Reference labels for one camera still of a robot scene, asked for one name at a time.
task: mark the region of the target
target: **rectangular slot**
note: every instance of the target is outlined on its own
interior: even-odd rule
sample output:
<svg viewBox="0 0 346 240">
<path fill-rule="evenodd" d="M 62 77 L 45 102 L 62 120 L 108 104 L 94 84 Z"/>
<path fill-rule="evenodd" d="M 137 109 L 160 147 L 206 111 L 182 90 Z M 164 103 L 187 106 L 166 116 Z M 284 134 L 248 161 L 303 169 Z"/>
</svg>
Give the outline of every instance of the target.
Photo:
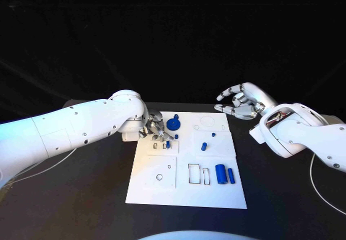
<svg viewBox="0 0 346 240">
<path fill-rule="evenodd" d="M 203 168 L 203 184 L 210 185 L 210 174 L 208 168 Z"/>
<path fill-rule="evenodd" d="M 190 164 L 189 167 L 189 184 L 200 184 L 200 165 Z"/>
</svg>

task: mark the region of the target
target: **white board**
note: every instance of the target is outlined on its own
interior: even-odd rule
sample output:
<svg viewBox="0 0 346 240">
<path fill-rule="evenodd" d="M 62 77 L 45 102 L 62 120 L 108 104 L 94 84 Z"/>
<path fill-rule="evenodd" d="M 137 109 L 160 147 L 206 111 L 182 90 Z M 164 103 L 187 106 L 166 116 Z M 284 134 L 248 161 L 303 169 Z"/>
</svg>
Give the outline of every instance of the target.
<svg viewBox="0 0 346 240">
<path fill-rule="evenodd" d="M 153 140 L 150 135 L 138 140 L 125 203 L 246 209 L 225 113 L 161 112 L 164 126 L 174 114 L 180 128 L 164 129 L 171 136 L 179 135 L 170 148 L 164 149 L 166 142 Z M 200 183 L 189 183 L 189 164 L 199 164 Z M 232 168 L 235 184 L 229 183 L 229 178 L 228 184 L 218 184 L 218 164 L 225 165 L 226 171 Z M 209 171 L 209 184 L 205 184 L 203 169 Z"/>
</svg>

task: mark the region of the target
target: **black table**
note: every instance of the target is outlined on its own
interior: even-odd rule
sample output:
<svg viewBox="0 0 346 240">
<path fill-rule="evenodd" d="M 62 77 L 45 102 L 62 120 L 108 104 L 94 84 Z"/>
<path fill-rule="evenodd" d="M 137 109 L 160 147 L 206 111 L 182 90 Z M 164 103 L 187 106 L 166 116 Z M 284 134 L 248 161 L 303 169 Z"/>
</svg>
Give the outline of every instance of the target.
<svg viewBox="0 0 346 240">
<path fill-rule="evenodd" d="M 68 101 L 71 106 L 82 101 Z M 160 111 L 216 112 L 210 104 L 147 103 Z M 248 209 L 125 204 L 137 142 L 117 133 L 81 147 L 53 169 L 13 184 L 0 203 L 0 238 L 133 240 L 180 230 L 228 232 L 258 239 L 344 239 L 346 216 L 310 183 L 313 153 L 278 157 L 249 135 L 255 120 L 228 116 Z M 36 173 L 66 153 L 48 159 Z M 346 210 L 346 174 L 314 160 L 326 199 Z"/>
</svg>

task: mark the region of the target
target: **blue object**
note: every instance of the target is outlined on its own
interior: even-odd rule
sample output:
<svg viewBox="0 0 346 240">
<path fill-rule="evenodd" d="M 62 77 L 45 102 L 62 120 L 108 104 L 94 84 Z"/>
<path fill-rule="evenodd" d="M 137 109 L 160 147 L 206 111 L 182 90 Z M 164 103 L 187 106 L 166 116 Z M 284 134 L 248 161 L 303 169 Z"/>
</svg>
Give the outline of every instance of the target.
<svg viewBox="0 0 346 240">
<path fill-rule="evenodd" d="M 174 118 L 167 120 L 167 129 L 170 131 L 176 131 L 180 128 L 180 121 L 179 121 L 179 115 L 174 114 Z"/>
<path fill-rule="evenodd" d="M 208 143 L 203 142 L 200 150 L 205 151 L 208 149 Z"/>
<path fill-rule="evenodd" d="M 225 165 L 218 164 L 215 166 L 215 170 L 216 170 L 218 184 L 226 184 L 229 181 L 228 181 Z"/>
<path fill-rule="evenodd" d="M 231 182 L 231 184 L 235 184 L 236 181 L 235 181 L 235 176 L 233 176 L 232 168 L 228 169 L 228 176 L 229 176 L 229 182 Z"/>
</svg>

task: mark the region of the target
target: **robotic hand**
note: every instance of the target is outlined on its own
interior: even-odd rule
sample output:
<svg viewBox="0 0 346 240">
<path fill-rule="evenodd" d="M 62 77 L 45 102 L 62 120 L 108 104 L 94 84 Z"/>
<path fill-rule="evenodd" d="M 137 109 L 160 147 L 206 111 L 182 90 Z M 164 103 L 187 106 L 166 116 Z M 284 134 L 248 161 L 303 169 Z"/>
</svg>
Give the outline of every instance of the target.
<svg viewBox="0 0 346 240">
<path fill-rule="evenodd" d="M 308 148 L 329 167 L 346 172 L 343 121 L 336 116 L 321 116 L 300 103 L 278 105 L 264 90 L 249 82 L 226 89 L 216 100 L 221 101 L 233 93 L 233 107 L 218 104 L 215 109 L 244 120 L 261 114 L 259 124 L 249 130 L 257 142 L 267 143 L 284 158 Z"/>
<path fill-rule="evenodd" d="M 233 115 L 238 119 L 249 120 L 261 116 L 278 105 L 272 97 L 265 91 L 251 82 L 229 87 L 218 96 L 221 101 L 226 96 L 235 94 L 232 97 L 232 106 L 215 105 L 215 109 L 225 114 Z"/>
<path fill-rule="evenodd" d="M 122 141 L 148 134 L 164 140 L 163 115 L 148 110 L 141 96 L 121 90 L 40 116 L 0 124 L 0 188 L 22 170 L 45 159 L 122 133 Z"/>
</svg>

